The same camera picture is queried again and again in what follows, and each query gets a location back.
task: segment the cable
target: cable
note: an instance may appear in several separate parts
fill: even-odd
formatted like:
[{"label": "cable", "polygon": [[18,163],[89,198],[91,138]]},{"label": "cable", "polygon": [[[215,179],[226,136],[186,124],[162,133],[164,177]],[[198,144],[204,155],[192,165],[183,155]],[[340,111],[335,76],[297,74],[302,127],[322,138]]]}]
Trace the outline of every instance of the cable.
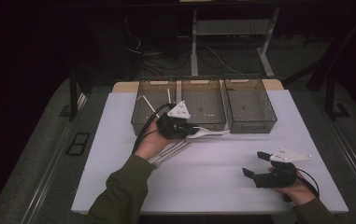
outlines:
[{"label": "cable", "polygon": [[177,52],[153,52],[153,53],[145,53],[144,56],[148,57],[148,58],[159,56],[159,55],[173,56],[173,55],[178,55],[181,53],[190,52],[191,49],[192,49],[192,45],[188,45],[188,46],[181,47],[180,49],[178,49]]},{"label": "cable", "polygon": [[133,52],[133,53],[137,53],[137,54],[142,54],[142,52],[134,50],[134,49],[128,49],[129,51]]},{"label": "cable", "polygon": [[154,63],[154,64],[160,66],[161,68],[165,69],[165,70],[179,70],[180,68],[183,68],[184,66],[186,66],[186,64],[189,61],[189,59],[190,59],[190,54],[187,55],[187,57],[185,59],[185,62],[182,65],[180,65],[178,67],[175,67],[175,68],[167,68],[167,67],[164,67],[164,66],[160,65],[159,63],[156,63],[156,62],[153,62],[153,61],[150,61],[150,60],[146,60],[146,59],[145,59],[145,61],[149,62],[149,63]]},{"label": "cable", "polygon": [[133,37],[135,37],[135,38],[136,38],[136,40],[137,40],[137,46],[136,46],[136,48],[135,48],[135,49],[139,49],[140,44],[141,44],[139,37],[137,37],[136,35],[130,35],[130,36],[133,36]]},{"label": "cable", "polygon": [[142,67],[140,64],[138,65],[138,67],[141,68],[141,69],[143,69],[143,70],[145,70],[145,71],[148,71],[148,72],[152,73],[152,74],[155,75],[156,77],[158,76],[157,74],[155,74],[154,72],[152,72],[152,71],[149,70],[148,68]]},{"label": "cable", "polygon": [[142,139],[144,138],[145,131],[148,129],[148,127],[151,125],[151,123],[154,121],[156,115],[158,112],[160,112],[164,107],[166,106],[175,106],[175,104],[164,104],[158,107],[154,113],[151,114],[150,118],[146,122],[146,124],[143,126],[142,130],[140,133],[137,135],[137,138],[135,140],[134,148],[132,149],[132,154],[134,154],[137,151],[137,148],[140,145],[140,142],[142,142]]},{"label": "cable", "polygon": [[163,75],[164,75],[163,72],[158,71],[157,69],[155,69],[155,68],[152,67],[152,66],[149,66],[149,65],[144,64],[144,63],[143,63],[143,66],[145,66],[145,67],[147,67],[147,68],[149,68],[149,69],[152,69],[153,71],[155,71],[156,73],[158,73],[160,76],[163,76]]},{"label": "cable", "polygon": [[219,55],[218,55],[212,48],[210,48],[210,47],[206,47],[206,48],[207,48],[207,49],[210,49],[210,51],[212,51],[212,52],[216,55],[216,57],[218,57],[219,61],[221,61],[221,63],[222,63],[227,69],[229,69],[229,70],[231,70],[231,71],[233,71],[233,72],[235,72],[235,73],[238,73],[238,74],[240,74],[240,75],[245,75],[245,74],[243,74],[243,73],[241,73],[241,72],[238,72],[238,71],[234,70],[233,68],[227,66],[227,64],[225,64],[225,63],[223,62],[223,60],[219,57]]},{"label": "cable", "polygon": [[311,183],[309,183],[306,179],[300,177],[300,176],[296,176],[297,179],[299,179],[304,185],[306,185],[311,191],[312,193],[315,195],[315,197],[319,198],[320,197],[320,193],[319,193],[319,190],[316,190],[314,188],[314,186],[311,185]]},{"label": "cable", "polygon": [[308,175],[312,179],[312,181],[314,181],[315,185],[317,186],[318,195],[320,195],[320,187],[318,186],[318,183],[317,183],[317,181],[315,181],[314,177],[312,177],[312,175],[310,175],[309,173],[307,173],[306,171],[304,171],[302,169],[297,169],[297,170],[300,171],[300,172],[305,173],[306,175]]},{"label": "cable", "polygon": [[201,60],[201,62],[203,62],[205,65],[207,65],[207,66],[209,66],[209,67],[218,68],[218,69],[224,68],[224,66],[219,66],[219,67],[218,67],[218,66],[213,66],[213,65],[210,65],[209,63],[207,63],[207,62],[203,59],[203,57],[201,56],[200,51],[197,52],[197,57]]},{"label": "cable", "polygon": [[150,135],[151,133],[155,133],[155,132],[157,132],[157,131],[158,131],[158,129],[156,129],[156,130],[154,130],[154,131],[152,131],[152,132],[150,132],[150,133],[146,133],[145,135],[143,135],[142,140],[143,140],[145,137],[147,137],[148,135]]},{"label": "cable", "polygon": [[[204,49],[206,49],[208,46],[207,45],[198,45],[197,46],[199,49],[200,48],[204,48]],[[230,51],[229,50],[226,50],[225,52],[222,52],[222,53],[220,53],[220,52],[218,52],[218,55],[219,55],[219,57],[221,57],[221,56],[224,56],[224,55],[226,55],[226,54],[229,54],[230,53]],[[212,52],[204,52],[204,54],[206,55],[206,56],[210,56],[210,57],[215,57],[216,58],[216,56],[215,56],[215,54],[213,54]]]}]

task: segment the storage bin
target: storage bin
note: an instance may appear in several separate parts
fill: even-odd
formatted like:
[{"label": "storage bin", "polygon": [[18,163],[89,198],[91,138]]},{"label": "storage bin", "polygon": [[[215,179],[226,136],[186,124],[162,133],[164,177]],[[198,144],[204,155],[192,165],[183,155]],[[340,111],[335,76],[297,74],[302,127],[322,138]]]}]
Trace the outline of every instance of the storage bin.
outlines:
[{"label": "storage bin", "polygon": [[191,115],[187,121],[210,131],[226,126],[221,84],[216,76],[183,77],[181,98]]},{"label": "storage bin", "polygon": [[[132,115],[131,124],[134,128],[135,135],[138,136],[143,126],[148,121],[152,109],[146,102],[143,96],[149,101],[154,110],[161,105],[168,104],[168,90],[171,102],[176,101],[177,80],[176,77],[142,77],[139,81],[137,89],[137,97],[135,101],[134,113]],[[161,116],[164,112],[168,112],[166,107],[161,110],[158,115]]]},{"label": "storage bin", "polygon": [[277,116],[257,75],[225,75],[224,96],[230,133],[270,133]]}]

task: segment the black cable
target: black cable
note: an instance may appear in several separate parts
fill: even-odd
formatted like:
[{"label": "black cable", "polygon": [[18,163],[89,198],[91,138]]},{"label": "black cable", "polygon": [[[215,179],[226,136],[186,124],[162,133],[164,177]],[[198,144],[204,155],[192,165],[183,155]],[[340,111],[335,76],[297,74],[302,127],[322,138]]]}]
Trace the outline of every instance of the black cable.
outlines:
[{"label": "black cable", "polygon": [[191,49],[192,49],[192,46],[189,45],[189,46],[181,47],[180,49],[178,49],[177,52],[159,52],[157,54],[151,54],[151,55],[148,55],[148,54],[145,53],[145,54],[143,54],[143,56],[147,57],[147,58],[158,57],[160,55],[163,55],[163,56],[175,56],[175,55],[179,55],[179,54],[182,54],[182,53],[190,52]]},{"label": "black cable", "polygon": [[164,74],[162,72],[160,72],[159,70],[157,70],[156,68],[154,68],[153,66],[147,65],[145,63],[143,63],[143,66],[147,67],[148,69],[152,69],[153,71],[155,71],[156,73],[158,73],[160,76],[163,76]]},{"label": "black cable", "polygon": [[182,65],[180,65],[180,66],[178,66],[178,67],[174,67],[174,68],[167,68],[167,67],[164,67],[164,66],[160,65],[159,63],[153,62],[153,61],[148,60],[148,59],[145,59],[145,61],[146,61],[146,62],[149,62],[149,63],[154,63],[154,64],[156,64],[157,66],[163,68],[164,70],[179,70],[180,68],[183,68],[184,66],[186,66],[186,64],[189,62],[189,59],[190,59],[190,54],[188,54],[188,56],[187,56],[186,59],[185,59],[185,62],[184,62]]},{"label": "black cable", "polygon": [[138,66],[139,68],[145,70],[145,71],[148,71],[148,72],[152,73],[152,74],[155,75],[156,77],[158,76],[156,73],[154,73],[153,71],[149,70],[149,69],[146,68],[146,67],[141,66],[140,64],[138,64],[137,66]]},{"label": "black cable", "polygon": [[137,151],[137,148],[140,145],[140,142],[142,142],[142,139],[145,136],[145,132],[148,129],[148,127],[151,125],[151,123],[154,121],[155,117],[157,116],[157,113],[160,112],[162,109],[164,109],[164,107],[166,106],[175,106],[175,104],[164,104],[161,105],[160,107],[158,107],[154,113],[152,113],[152,115],[150,116],[150,118],[148,119],[148,121],[146,122],[145,126],[143,126],[142,130],[140,131],[140,133],[137,135],[137,138],[135,140],[135,144],[134,144],[134,148],[132,149],[132,154],[134,154]]},{"label": "black cable", "polygon": [[312,193],[315,195],[315,197],[317,197],[317,198],[320,197],[320,193],[314,188],[314,186],[311,185],[311,183],[309,183],[306,179],[304,179],[298,175],[296,177],[312,191]]},{"label": "black cable", "polygon": [[145,137],[147,137],[148,135],[150,135],[151,133],[155,133],[155,132],[157,132],[158,131],[158,129],[156,129],[156,130],[154,130],[154,131],[152,131],[152,132],[150,132],[150,133],[146,133],[143,137],[142,137],[142,140],[145,138]]},{"label": "black cable", "polygon": [[297,169],[297,170],[300,171],[300,172],[305,173],[306,175],[308,175],[312,179],[312,181],[314,181],[315,185],[317,186],[318,195],[320,195],[320,187],[318,186],[318,183],[317,183],[317,181],[315,181],[314,177],[312,177],[312,175],[310,175],[309,173],[307,173],[306,171],[304,171],[302,169]]}]

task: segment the green sleeve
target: green sleeve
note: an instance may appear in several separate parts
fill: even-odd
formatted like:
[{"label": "green sleeve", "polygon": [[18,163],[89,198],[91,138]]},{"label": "green sleeve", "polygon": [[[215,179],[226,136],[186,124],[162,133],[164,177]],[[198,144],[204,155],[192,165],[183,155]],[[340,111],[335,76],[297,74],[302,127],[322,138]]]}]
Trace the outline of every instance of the green sleeve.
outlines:
[{"label": "green sleeve", "polygon": [[107,179],[107,189],[93,203],[85,223],[137,223],[152,170],[150,163],[132,155]]},{"label": "green sleeve", "polygon": [[314,199],[293,208],[298,217],[299,224],[344,224],[343,221],[335,217],[320,199]]}]

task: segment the white spoon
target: white spoon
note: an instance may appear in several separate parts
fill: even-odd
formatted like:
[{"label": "white spoon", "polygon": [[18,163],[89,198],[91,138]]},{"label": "white spoon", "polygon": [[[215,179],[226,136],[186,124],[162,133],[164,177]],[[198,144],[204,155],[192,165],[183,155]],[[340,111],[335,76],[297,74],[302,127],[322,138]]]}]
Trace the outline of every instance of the white spoon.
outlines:
[{"label": "white spoon", "polygon": [[208,129],[205,129],[205,128],[200,128],[200,127],[198,127],[198,128],[200,130],[198,130],[197,133],[188,135],[187,138],[197,138],[197,137],[201,137],[201,136],[204,136],[204,135],[221,135],[221,134],[227,134],[227,133],[230,132],[230,130],[212,132],[212,131],[210,131]]}]

